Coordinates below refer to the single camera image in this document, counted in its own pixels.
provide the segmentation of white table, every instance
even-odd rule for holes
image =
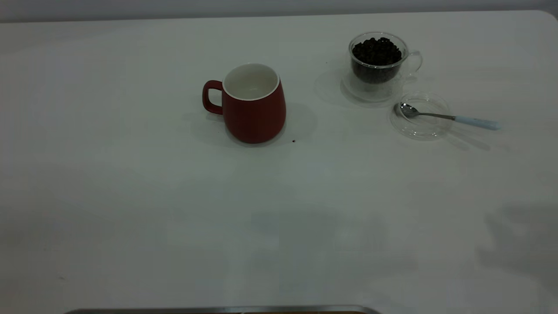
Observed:
[[[413,141],[387,108],[344,98],[348,42],[372,30],[421,50],[406,89],[503,129]],[[1,313],[556,311],[547,13],[4,24],[0,40]],[[275,68],[287,99],[284,132],[260,146],[201,104],[248,61]]]

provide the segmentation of red mug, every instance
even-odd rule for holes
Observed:
[[[222,106],[209,101],[209,89],[222,91]],[[223,115],[225,125],[239,140],[262,143],[283,128],[287,109],[279,75],[270,67],[248,63],[234,68],[223,82],[210,80],[203,89],[204,108]]]

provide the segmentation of coffee bean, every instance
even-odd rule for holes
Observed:
[[[399,62],[402,58],[399,48],[385,37],[378,40],[371,38],[356,44],[352,52],[357,60],[369,65],[390,65]],[[352,61],[351,67],[354,74],[363,82],[379,84],[395,77],[400,65],[392,68],[376,69]]]

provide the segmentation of spoon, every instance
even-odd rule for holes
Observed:
[[[467,118],[462,116],[439,115],[437,113],[423,113],[423,112],[419,112],[416,108],[414,108],[410,104],[404,102],[400,104],[400,108],[403,115],[409,119],[414,118],[416,116],[432,116],[432,117],[438,117],[442,119],[453,120],[455,122],[464,123],[468,125],[483,127],[489,130],[500,130],[500,124],[496,121]]]

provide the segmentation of light blue handle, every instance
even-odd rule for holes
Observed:
[[[475,119],[475,118],[467,118],[467,117],[462,117],[462,116],[456,116],[455,117],[455,122],[464,123],[464,124],[468,124],[468,125],[474,125],[474,126],[478,126],[478,127],[483,127],[485,129],[489,129],[489,130],[500,130],[500,123],[497,123],[496,121],[481,120],[481,119]]]

